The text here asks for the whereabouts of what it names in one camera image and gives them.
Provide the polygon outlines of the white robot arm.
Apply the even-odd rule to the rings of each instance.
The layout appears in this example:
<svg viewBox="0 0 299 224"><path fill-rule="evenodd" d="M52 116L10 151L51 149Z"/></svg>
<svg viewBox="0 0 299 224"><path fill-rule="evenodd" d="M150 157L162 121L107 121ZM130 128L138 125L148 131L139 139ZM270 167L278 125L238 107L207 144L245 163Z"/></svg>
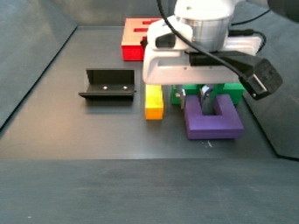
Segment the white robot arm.
<svg viewBox="0 0 299 224"><path fill-rule="evenodd" d="M143 80L174 85L179 99L184 84L222 84L245 77L238 66L215 53L258 52L259 38L233 38L230 23L242 0L178 0L171 16L148 27Z"/></svg>

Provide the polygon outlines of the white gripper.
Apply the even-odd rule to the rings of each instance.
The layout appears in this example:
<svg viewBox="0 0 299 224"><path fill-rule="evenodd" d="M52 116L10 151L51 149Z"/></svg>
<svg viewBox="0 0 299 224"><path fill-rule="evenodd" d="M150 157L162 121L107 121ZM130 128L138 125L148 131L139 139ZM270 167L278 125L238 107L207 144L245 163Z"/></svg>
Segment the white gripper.
<svg viewBox="0 0 299 224"><path fill-rule="evenodd" d="M209 52L238 51L255 55L261 45L259 37L230 37L226 20L194 21L170 18L175 30ZM191 66L190 53L194 50L179 38L170 46L159 46L158 39L172 35L164 20L148 27L147 46L144 49L143 79L151 85L176 85L175 96L180 99L182 109L186 104L186 91L180 84L221 84L238 82L238 75L225 66ZM200 107L204 115L213 114L211 92L214 86L200 88Z"/></svg>

